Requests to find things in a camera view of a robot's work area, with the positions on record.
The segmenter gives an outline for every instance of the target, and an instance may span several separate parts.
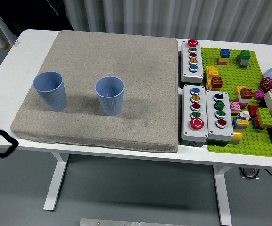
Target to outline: gray floor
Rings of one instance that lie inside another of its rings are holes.
[[[0,49],[0,63],[7,54]],[[78,226],[81,218],[219,226],[211,166],[71,155],[54,212],[43,205],[56,159],[0,159],[0,226]],[[226,173],[233,226],[272,226],[272,177]]]

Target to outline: white curtain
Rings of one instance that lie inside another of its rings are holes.
[[[77,31],[272,44],[272,0],[64,0]],[[14,37],[0,20],[0,45]]]

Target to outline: toy fruit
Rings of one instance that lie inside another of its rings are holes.
[[[271,89],[272,87],[272,79],[270,77],[263,78],[260,81],[260,89],[267,92]]]

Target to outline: cup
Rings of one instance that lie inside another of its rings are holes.
[[[58,72],[43,72],[36,76],[33,87],[48,107],[57,112],[66,107],[64,79]]]
[[[124,92],[124,83],[121,79],[115,76],[103,77],[96,82],[95,91],[106,115],[120,114]]]

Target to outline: push button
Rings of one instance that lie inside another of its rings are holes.
[[[199,112],[199,110],[201,109],[201,105],[199,105],[198,103],[193,103],[193,104],[191,105],[191,109],[192,109],[193,111]]]
[[[189,60],[189,64],[190,65],[197,65],[198,64],[198,60],[197,59],[190,59]]]
[[[196,52],[197,52],[197,49],[191,47],[191,48],[188,49],[188,52],[189,52],[189,53],[196,53]]]
[[[216,126],[223,129],[227,126],[227,122],[225,119],[219,119],[218,121],[216,121]]]
[[[198,103],[200,102],[200,97],[198,95],[193,95],[190,100],[193,102],[193,103]]]
[[[191,65],[191,66],[189,67],[189,70],[190,70],[191,72],[196,72],[196,71],[198,70],[198,66],[196,66],[196,65]]]
[[[213,97],[213,99],[215,101],[223,101],[224,100],[223,93],[217,93],[217,94],[215,94],[215,96]]]
[[[226,116],[226,113],[223,110],[218,110],[215,113],[216,118],[223,119]]]
[[[190,59],[196,59],[197,58],[197,55],[195,53],[190,53],[189,54],[189,58]]]
[[[193,87],[191,90],[190,90],[190,93],[192,95],[199,95],[200,94],[200,90],[196,87]]]
[[[196,47],[198,45],[198,41],[195,39],[189,39],[188,40],[188,46],[191,47]]]
[[[200,118],[193,118],[190,120],[190,125],[193,129],[201,129],[204,127],[204,121]]]
[[[222,101],[217,101],[217,102],[214,104],[214,108],[215,108],[216,110],[222,110],[222,109],[224,109],[224,107],[225,107],[225,104],[224,104],[224,102],[222,102]]]
[[[200,118],[201,117],[201,113],[200,112],[192,112],[191,113],[191,118]]]

